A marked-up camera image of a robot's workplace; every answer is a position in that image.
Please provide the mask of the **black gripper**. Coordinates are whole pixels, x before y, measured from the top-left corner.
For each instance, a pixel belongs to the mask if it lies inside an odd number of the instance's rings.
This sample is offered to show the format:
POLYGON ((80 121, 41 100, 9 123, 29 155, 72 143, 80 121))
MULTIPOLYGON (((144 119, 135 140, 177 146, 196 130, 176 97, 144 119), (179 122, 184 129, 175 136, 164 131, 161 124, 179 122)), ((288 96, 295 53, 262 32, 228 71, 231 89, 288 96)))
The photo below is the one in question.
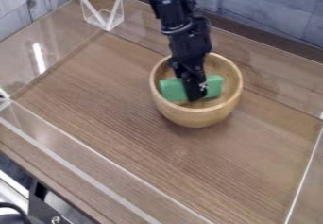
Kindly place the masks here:
POLYGON ((181 78, 189 102, 207 96, 204 57, 212 50, 211 25, 201 16, 183 20, 161 20, 161 33, 168 37, 172 52, 168 64, 176 78, 181 78))

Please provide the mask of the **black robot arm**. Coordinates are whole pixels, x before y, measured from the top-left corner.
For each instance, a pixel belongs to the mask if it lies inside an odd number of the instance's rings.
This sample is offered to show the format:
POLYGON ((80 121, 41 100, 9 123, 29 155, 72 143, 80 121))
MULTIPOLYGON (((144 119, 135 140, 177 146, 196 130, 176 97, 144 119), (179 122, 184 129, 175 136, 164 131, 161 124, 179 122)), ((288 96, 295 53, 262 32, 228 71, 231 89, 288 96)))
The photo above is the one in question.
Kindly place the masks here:
POLYGON ((148 0, 161 33, 169 39, 168 65, 180 79, 189 101, 207 96, 204 59, 212 51, 211 25, 196 15, 196 0, 148 0))

